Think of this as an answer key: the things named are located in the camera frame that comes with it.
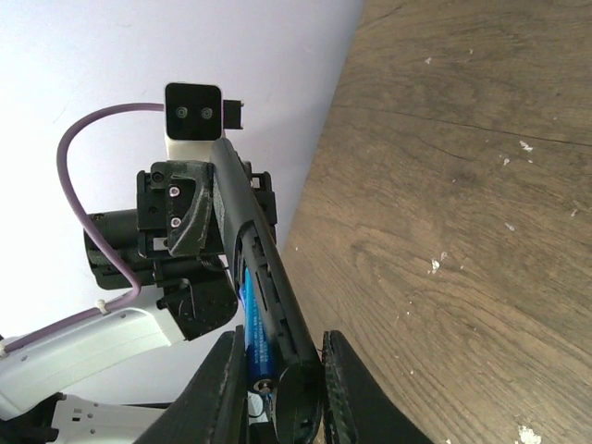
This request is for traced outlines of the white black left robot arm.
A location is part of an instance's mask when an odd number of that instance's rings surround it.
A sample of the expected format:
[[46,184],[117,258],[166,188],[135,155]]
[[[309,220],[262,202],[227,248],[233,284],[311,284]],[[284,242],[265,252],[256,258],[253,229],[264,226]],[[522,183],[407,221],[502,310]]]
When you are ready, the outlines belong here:
[[239,309],[221,262],[215,225],[201,252],[173,257],[154,240],[164,235],[165,203],[188,210],[203,177],[176,177],[162,165],[138,176],[135,209],[97,214],[92,222],[143,286],[161,295],[140,297],[121,308],[99,308],[88,318],[27,345],[4,342],[1,350],[1,439],[5,443],[62,443],[84,428],[88,439],[105,429],[104,443],[129,443],[160,404],[106,406],[64,394],[63,387],[149,350],[198,339],[224,326]]

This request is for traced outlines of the blue battery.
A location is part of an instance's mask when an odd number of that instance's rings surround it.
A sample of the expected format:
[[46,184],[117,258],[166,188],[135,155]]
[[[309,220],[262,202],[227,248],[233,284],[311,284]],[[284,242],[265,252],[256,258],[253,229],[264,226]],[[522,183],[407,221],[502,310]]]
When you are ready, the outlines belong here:
[[276,385],[276,366],[260,315],[253,278],[248,269],[240,286],[244,310],[244,343],[249,391],[270,398]]

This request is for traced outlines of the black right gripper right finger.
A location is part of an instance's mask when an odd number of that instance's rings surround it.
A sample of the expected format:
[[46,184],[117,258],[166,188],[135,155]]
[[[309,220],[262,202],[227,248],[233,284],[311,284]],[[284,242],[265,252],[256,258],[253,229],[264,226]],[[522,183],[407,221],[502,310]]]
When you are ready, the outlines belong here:
[[391,402],[340,331],[324,333],[322,362],[326,443],[432,443]]

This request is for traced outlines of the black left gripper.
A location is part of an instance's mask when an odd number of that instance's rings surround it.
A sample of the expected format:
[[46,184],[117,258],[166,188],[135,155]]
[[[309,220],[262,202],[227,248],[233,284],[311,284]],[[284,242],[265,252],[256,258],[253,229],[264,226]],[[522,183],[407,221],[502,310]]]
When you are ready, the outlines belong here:
[[212,164],[166,161],[137,176],[138,250],[153,264],[146,284],[203,280],[222,270],[240,285],[278,283],[276,195],[268,172],[234,159]]

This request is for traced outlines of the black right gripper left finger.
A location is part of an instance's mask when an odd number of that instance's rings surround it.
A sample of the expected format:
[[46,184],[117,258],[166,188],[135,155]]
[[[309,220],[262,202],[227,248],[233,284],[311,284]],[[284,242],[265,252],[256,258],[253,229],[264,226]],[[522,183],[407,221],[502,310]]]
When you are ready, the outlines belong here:
[[243,443],[246,426],[244,328],[223,333],[179,397],[138,443]]

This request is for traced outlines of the black remote control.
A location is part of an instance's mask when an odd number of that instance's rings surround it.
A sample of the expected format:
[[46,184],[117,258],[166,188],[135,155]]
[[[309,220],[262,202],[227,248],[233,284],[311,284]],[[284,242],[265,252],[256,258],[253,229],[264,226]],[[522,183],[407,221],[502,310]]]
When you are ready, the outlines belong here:
[[247,380],[269,396],[279,443],[311,443],[322,415],[323,370],[272,229],[237,152],[215,141],[214,211],[235,288],[245,302]]

